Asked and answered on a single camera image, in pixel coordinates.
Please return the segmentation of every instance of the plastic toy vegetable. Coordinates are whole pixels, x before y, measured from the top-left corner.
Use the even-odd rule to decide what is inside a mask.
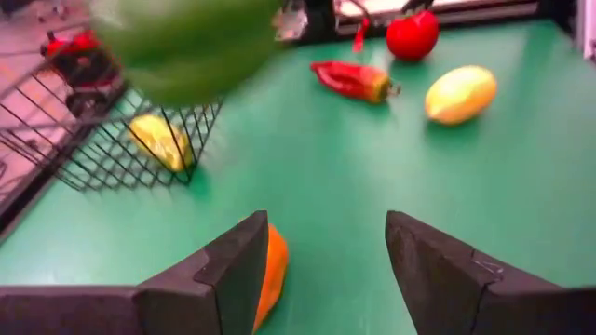
[[[419,61],[439,39],[439,21],[428,10],[405,19],[394,20],[386,31],[387,48],[398,59]]]
[[[480,66],[464,66],[444,74],[428,90],[427,116],[443,125],[457,125],[488,107],[496,95],[496,79]]]
[[[269,223],[269,241],[267,244],[267,265],[264,271],[263,288],[254,319],[254,330],[261,326],[273,306],[278,302],[283,288],[283,280],[288,269],[290,253],[288,245],[278,230]]]
[[[124,75],[155,103],[212,101],[276,50],[277,0],[101,0],[91,22]]]
[[[139,149],[156,156],[171,171],[179,172],[192,164],[188,137],[174,125],[168,125],[162,117],[153,114],[137,116],[129,127],[129,137]]]
[[[389,76],[372,66],[363,66],[339,60],[313,62],[310,69],[321,84],[352,99],[380,103],[390,95],[400,93],[400,86]]]

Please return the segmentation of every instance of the yellow lemon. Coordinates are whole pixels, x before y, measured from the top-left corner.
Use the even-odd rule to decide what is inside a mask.
[[[443,125],[458,125],[488,107],[495,95],[496,79],[489,70],[476,65],[460,67],[428,89],[427,116]]]
[[[169,125],[163,117],[153,114],[137,116],[130,122],[129,128],[129,137],[139,149],[155,156],[169,170],[180,172],[193,162],[188,137],[174,125]]]

